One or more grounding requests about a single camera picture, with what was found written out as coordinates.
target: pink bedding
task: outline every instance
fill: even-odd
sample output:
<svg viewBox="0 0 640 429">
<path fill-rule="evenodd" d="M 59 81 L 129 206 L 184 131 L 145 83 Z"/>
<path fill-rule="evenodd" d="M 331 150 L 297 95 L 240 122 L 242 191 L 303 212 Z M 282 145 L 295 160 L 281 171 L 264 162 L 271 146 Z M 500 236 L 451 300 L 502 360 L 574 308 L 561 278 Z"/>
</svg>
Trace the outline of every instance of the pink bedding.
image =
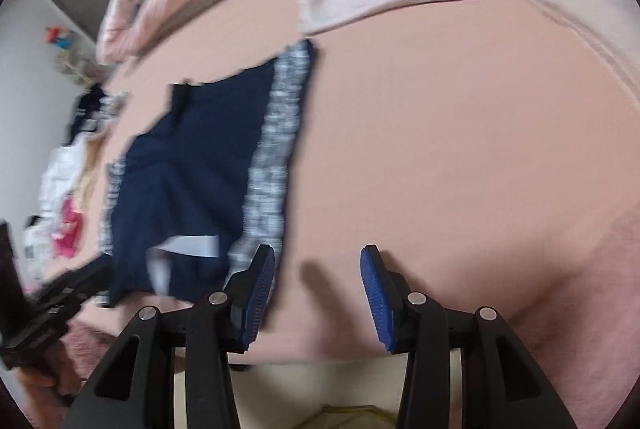
<svg viewBox="0 0 640 429">
<path fill-rule="evenodd" d="M 258 64 L 298 38 L 297 26 L 295 0 L 224 0 L 125 63 L 108 89 L 131 96 L 104 161 L 164 112 L 168 84 Z M 640 114 L 613 71 L 527 0 L 403 8 L 314 41 L 276 296 L 265 330 L 234 359 L 382 355 L 358 271 L 360 249 L 376 243 L 414 289 L 448 307 L 526 311 L 525 340 L 579 427 L 601 429 L 594 391 L 615 411 L 640 369 L 631 343 L 611 360 L 613 335 L 590 327 L 603 310 L 582 302 L 604 275 L 607 325 L 638 340 L 623 302 L 640 302 L 635 246 L 621 254 L 618 234 L 594 250 L 640 203 Z M 75 266 L 94 256 L 104 183 Z M 609 259 L 618 269 L 603 274 Z M 81 319 L 118 333 L 149 303 L 178 306 L 137 295 L 112 311 L 88 305 Z"/>
</svg>

